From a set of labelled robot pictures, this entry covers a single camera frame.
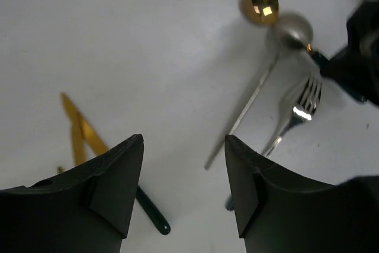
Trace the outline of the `gold spoon green handle pile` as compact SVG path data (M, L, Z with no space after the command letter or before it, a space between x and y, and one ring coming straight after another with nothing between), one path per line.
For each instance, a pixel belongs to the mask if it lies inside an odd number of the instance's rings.
M272 28L280 50L269 70L275 66L281 54L299 51L305 51L320 69L330 63L326 56L311 46L313 28L310 22L294 12L280 14L278 0L241 0L240 9L251 23Z

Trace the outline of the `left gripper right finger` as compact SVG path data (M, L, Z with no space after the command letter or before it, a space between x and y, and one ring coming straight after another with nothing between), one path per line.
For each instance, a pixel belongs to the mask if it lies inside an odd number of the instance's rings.
M297 174L234 135L225 156L247 252L377 252L378 177L330 185Z

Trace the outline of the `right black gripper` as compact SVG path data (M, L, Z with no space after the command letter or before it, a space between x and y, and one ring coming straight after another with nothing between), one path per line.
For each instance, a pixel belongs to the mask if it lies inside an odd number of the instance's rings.
M378 104L378 0L364 0L346 21L348 42L320 68L357 102Z

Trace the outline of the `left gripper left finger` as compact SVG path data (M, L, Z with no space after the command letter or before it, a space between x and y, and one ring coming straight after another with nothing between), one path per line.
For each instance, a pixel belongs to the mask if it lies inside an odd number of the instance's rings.
M135 134L31 187L1 191L2 252L119 252L144 152Z

